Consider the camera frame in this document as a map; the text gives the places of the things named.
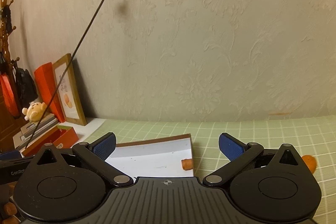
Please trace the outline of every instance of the wallpaper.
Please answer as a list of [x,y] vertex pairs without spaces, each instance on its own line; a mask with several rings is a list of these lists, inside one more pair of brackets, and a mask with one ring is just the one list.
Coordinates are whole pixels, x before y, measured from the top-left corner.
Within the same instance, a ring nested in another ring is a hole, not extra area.
[[[73,52],[100,0],[15,0],[12,58]],[[335,0],[106,0],[74,63],[87,117],[336,114]]]

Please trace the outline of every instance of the framed artwork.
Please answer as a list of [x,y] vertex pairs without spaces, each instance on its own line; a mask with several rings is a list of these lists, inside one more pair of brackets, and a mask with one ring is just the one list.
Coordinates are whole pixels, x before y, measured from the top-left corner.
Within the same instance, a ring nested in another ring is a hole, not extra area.
[[[56,85],[58,85],[63,72],[70,62],[70,59],[71,54],[66,54],[52,65]],[[57,93],[66,121],[85,126],[87,122],[79,100],[72,64],[65,74]]]

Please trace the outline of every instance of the wooden knob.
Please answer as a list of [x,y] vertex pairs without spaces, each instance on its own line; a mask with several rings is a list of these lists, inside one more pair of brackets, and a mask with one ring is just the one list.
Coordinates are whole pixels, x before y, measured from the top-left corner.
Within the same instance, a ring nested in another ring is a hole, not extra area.
[[17,57],[15,60],[12,59],[12,61],[10,63],[12,64],[12,66],[14,66],[15,62],[17,62],[17,61],[20,61],[19,57]]
[[309,170],[311,171],[311,173],[313,174],[316,170],[316,159],[313,156],[310,155],[304,155],[302,156],[303,161],[305,162],[305,164],[307,165],[307,167],[309,168]]
[[15,216],[10,216],[9,218],[2,220],[1,224],[19,224],[20,221]]
[[194,168],[194,162],[193,162],[193,159],[184,159],[184,160],[181,160],[182,162],[182,168],[183,170],[191,170]]
[[3,206],[3,210],[5,211],[5,213],[9,216],[13,216],[16,215],[17,213],[17,209],[16,206],[12,203],[12,202],[7,202],[4,206]]

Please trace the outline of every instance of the plush toy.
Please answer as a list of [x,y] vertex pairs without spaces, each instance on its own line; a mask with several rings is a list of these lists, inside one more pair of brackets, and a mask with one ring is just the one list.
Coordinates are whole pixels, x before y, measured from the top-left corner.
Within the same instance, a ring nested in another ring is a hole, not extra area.
[[43,103],[32,103],[29,108],[23,108],[22,113],[25,116],[25,120],[38,122],[41,119],[43,112],[46,110],[47,105]]

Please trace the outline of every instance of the stack of books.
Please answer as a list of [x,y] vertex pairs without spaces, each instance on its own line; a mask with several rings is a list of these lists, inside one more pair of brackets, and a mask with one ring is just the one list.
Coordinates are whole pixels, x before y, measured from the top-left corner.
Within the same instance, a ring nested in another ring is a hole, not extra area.
[[[37,128],[33,138],[31,139],[31,142],[36,140],[39,136],[43,135],[47,131],[49,131],[51,128],[55,127],[58,124],[58,120],[55,117],[54,114],[48,114],[46,115],[39,127]],[[14,147],[16,150],[21,150],[23,147],[26,146],[28,143],[32,133],[34,132],[36,128],[37,122],[29,122],[23,127],[21,127],[21,131],[13,136],[14,141]]]

